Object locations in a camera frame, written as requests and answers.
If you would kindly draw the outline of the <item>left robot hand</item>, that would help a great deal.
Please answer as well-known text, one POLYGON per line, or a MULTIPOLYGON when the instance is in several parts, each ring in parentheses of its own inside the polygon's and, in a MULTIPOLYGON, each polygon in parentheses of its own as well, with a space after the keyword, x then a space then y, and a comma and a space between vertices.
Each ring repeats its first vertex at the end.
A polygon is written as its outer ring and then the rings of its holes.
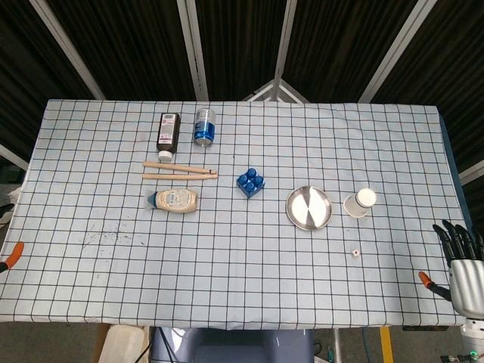
POLYGON ((7 271, 8 269, 12 269, 14 265, 18 262, 20 257, 22 256, 24 248, 24 242, 17 242, 10 254, 10 256, 5 260, 0 262, 0 272, 7 271))

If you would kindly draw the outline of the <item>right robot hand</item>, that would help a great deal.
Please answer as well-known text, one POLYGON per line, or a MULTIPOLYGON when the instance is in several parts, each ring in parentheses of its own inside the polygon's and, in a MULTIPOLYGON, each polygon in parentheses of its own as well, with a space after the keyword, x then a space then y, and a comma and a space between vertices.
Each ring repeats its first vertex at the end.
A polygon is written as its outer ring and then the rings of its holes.
POLYGON ((443 220, 434 224, 449 267, 449 287, 439 286, 419 272, 421 283, 434 294, 449 301, 453 309, 465 318, 483 319, 483 236, 469 232, 463 226, 443 220))

